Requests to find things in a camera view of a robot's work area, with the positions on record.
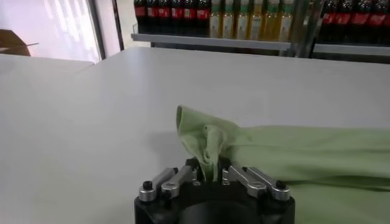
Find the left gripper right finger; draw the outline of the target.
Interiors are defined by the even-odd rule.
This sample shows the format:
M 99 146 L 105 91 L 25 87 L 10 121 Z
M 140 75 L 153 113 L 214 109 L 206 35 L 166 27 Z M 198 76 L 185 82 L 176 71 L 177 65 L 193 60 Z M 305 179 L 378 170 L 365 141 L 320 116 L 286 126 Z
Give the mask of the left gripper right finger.
M 221 178 L 223 183 L 239 182 L 246 192 L 255 198 L 269 194 L 277 201 L 288 201 L 291 196 L 290 188 L 282 181 L 273 179 L 255 167 L 240 167 L 228 158 L 219 158 Z

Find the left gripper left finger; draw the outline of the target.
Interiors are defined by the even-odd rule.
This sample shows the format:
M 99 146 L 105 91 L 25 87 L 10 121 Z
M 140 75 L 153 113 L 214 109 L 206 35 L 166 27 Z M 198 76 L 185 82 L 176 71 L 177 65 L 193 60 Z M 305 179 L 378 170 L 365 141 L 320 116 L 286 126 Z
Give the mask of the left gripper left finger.
M 162 195 L 167 195 L 169 199 L 178 197 L 181 186 L 197 181 L 200 174 L 198 160 L 196 158 L 187 159 L 182 168 L 166 168 L 152 180 L 144 181 L 139 189 L 138 198 L 140 201 L 154 201 Z

